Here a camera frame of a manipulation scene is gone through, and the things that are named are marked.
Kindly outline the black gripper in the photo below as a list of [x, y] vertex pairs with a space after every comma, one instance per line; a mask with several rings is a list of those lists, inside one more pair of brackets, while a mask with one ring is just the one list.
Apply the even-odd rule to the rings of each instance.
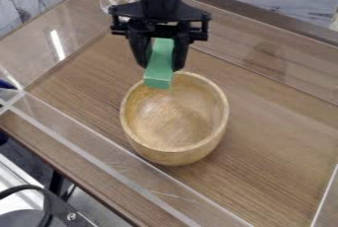
[[153, 54], [151, 38], [173, 38], [173, 71], [185, 67], [189, 46], [209, 39], [212, 14], [182, 0], [138, 0], [109, 10], [114, 35], [126, 36], [138, 64], [146, 68]]

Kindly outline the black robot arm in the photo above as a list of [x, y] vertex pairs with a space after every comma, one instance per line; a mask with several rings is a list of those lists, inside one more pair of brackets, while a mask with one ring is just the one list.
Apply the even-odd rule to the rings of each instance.
[[189, 46], [209, 40], [212, 14], [182, 0], [139, 0], [111, 6], [111, 32], [130, 42], [138, 64], [146, 68], [151, 60], [151, 40], [173, 41], [170, 68], [185, 67]]

